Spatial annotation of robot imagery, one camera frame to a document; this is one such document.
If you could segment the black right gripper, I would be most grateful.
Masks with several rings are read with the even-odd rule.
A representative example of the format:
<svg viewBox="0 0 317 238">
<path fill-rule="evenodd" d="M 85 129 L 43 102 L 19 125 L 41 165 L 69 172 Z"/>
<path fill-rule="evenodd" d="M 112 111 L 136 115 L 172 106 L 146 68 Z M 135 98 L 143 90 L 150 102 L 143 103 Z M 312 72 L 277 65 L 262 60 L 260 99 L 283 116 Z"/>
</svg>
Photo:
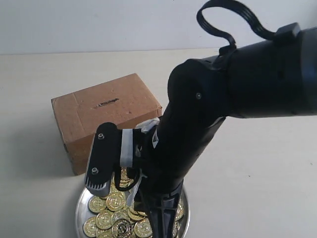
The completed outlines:
<svg viewBox="0 0 317 238">
<path fill-rule="evenodd" d="M 183 184 L 183 125 L 157 125 L 147 133 L 140 129 L 112 127 L 112 171 L 118 181 L 119 168 L 132 169 L 137 187 L 137 209 L 146 212 L 154 238 L 172 238 L 173 224 Z"/>
</svg>

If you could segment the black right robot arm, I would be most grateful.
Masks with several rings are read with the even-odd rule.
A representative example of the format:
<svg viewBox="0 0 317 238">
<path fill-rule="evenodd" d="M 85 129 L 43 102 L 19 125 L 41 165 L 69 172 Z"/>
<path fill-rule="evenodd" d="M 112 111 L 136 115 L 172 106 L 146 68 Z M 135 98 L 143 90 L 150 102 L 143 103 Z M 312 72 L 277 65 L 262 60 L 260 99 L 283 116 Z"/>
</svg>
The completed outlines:
<svg viewBox="0 0 317 238">
<path fill-rule="evenodd" d="M 168 80 L 160 118 L 123 130 L 121 165 L 136 173 L 133 194 L 153 237 L 172 237 L 183 179 L 227 117 L 317 113 L 317 30 L 296 23 L 272 40 L 188 59 Z"/>
</svg>

